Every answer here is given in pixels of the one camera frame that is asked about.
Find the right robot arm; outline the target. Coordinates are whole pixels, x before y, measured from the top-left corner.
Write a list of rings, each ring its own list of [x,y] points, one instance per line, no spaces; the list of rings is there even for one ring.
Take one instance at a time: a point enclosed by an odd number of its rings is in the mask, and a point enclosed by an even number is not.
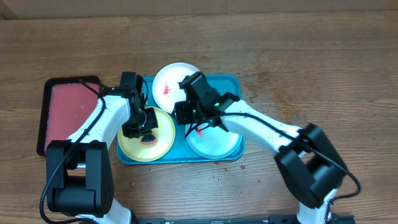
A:
[[[330,205],[347,175],[347,166],[323,130],[281,123],[250,107],[240,97],[210,86],[202,72],[177,83],[186,95],[172,115],[188,124],[187,133],[221,128],[258,144],[274,158],[290,193],[299,202],[298,223],[328,223]]]

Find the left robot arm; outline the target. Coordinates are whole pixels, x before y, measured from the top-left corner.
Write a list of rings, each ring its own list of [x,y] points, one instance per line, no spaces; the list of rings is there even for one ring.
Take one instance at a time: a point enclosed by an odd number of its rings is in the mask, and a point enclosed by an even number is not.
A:
[[[109,147],[123,136],[153,143],[158,127],[153,108],[146,108],[149,88],[136,72],[122,72],[116,87],[96,91],[98,103],[82,126],[65,140],[47,146],[46,178],[39,202],[40,216],[59,212],[67,223],[137,223],[134,212],[114,197]]]

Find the white plate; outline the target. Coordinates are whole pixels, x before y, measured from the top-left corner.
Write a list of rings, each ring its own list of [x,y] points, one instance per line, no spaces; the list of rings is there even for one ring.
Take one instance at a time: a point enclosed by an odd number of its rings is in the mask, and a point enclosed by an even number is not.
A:
[[[152,84],[152,95],[157,105],[171,114],[176,102],[186,100],[186,94],[180,89],[179,83],[186,76],[199,71],[195,66],[182,62],[172,63],[162,68]]]

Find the yellow-green plate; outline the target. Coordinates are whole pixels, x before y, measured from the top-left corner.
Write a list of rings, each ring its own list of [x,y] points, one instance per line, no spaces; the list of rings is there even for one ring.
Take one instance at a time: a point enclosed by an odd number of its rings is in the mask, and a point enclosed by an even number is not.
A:
[[[140,143],[141,138],[124,137],[122,129],[118,133],[118,144],[121,151],[130,159],[138,162],[152,162],[164,156],[172,147],[175,140],[175,125],[172,118],[162,109],[153,108],[157,117],[158,128],[152,130],[157,143],[145,146]]]

